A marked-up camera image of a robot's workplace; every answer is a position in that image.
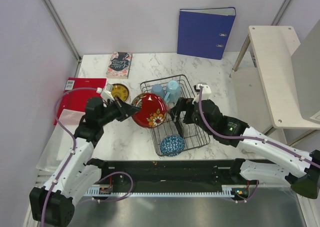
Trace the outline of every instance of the white marble surface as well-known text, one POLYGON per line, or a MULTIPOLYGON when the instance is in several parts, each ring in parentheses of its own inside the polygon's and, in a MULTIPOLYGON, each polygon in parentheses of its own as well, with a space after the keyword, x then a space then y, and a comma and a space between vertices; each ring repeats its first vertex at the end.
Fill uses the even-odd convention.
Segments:
MULTIPOLYGON (((226 52, 222 60, 197 58, 176 53, 133 54, 128 79, 108 79, 108 83, 121 83, 130 91, 130 100, 141 93, 140 83, 174 75, 186 75, 190 84, 205 82, 210 85, 212 99, 224 115, 237 117, 234 87, 229 74, 238 52, 226 52)), ((110 54, 85 55, 79 78, 105 78, 110 54)), ((240 68, 253 67, 247 52, 240 68)), ((159 157, 154 149, 150 130, 141 128, 129 118, 114 121, 104 127, 104 135, 94 150, 94 158, 103 160, 221 160, 257 159, 254 153, 242 154, 237 148, 225 146, 210 137, 210 144, 199 149, 182 152, 175 157, 159 157)))

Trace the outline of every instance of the white wall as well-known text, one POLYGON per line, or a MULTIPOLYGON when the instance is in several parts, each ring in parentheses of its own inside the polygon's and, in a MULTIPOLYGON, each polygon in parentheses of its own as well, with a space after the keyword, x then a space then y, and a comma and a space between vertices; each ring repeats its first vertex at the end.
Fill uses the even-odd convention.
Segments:
POLYGON ((177 51, 179 9, 236 7, 227 51, 249 25, 269 25, 283 0, 51 0, 81 55, 177 51))
POLYGON ((0 20, 0 225, 20 227, 76 60, 41 0, 0 0, 0 20))
MULTIPOLYGON (((293 0, 280 25, 293 26, 300 41, 303 41, 320 19, 319 10, 319 0, 293 0)), ((285 131, 285 135, 290 141, 303 132, 303 130, 287 130, 285 131)), ((320 134, 296 145, 296 147, 309 152, 312 152, 315 149, 320 150, 320 134)), ((312 203, 316 206, 318 213, 320 213, 320 197, 313 200, 312 203)))

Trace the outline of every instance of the metal wire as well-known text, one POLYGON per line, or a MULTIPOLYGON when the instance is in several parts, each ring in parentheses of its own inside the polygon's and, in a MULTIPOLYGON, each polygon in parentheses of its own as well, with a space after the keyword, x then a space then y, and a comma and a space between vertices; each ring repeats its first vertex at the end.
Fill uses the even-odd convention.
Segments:
MULTIPOLYGON (((181 97, 183 98, 194 98, 196 97, 193 88, 191 87, 187 77, 184 74, 174 75, 166 78, 153 79, 142 82, 140 89, 142 93, 150 93, 152 86, 159 84, 164 90, 166 90, 167 83, 170 81, 177 81, 181 86, 181 97)), ((169 107, 173 108, 175 103, 169 103, 169 107)), ((210 138, 206 132, 199 128, 195 124, 185 124, 183 120, 185 118, 185 111, 180 114, 179 122, 184 133, 185 147, 182 151, 171 152, 162 154, 160 144, 163 139, 172 135, 179 135, 178 130, 174 121, 171 119, 170 114, 167 114, 166 120, 163 124, 150 129, 152 142, 154 145, 155 152, 158 156, 167 156, 177 152, 184 152, 206 146, 210 143, 210 138)))

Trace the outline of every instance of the gray floor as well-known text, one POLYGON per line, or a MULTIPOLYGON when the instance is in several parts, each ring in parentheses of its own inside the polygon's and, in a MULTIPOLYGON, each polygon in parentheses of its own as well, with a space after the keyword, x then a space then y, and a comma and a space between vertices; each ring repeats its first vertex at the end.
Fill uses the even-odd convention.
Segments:
POLYGON ((292 192, 259 188, 248 203, 219 198, 131 197, 76 207, 69 227, 306 227, 292 192))

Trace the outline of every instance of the red book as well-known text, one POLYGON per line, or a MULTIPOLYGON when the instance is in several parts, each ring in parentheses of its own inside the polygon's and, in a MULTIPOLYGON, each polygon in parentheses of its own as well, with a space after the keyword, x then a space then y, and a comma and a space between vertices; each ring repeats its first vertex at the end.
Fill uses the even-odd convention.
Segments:
MULTIPOLYGON (((80 87, 103 88, 106 82, 106 78, 69 78, 66 82, 64 93, 80 87)), ((100 97, 100 94, 93 90, 85 89, 65 95, 59 106, 58 118, 64 109, 85 112, 87 101, 92 97, 100 97)))

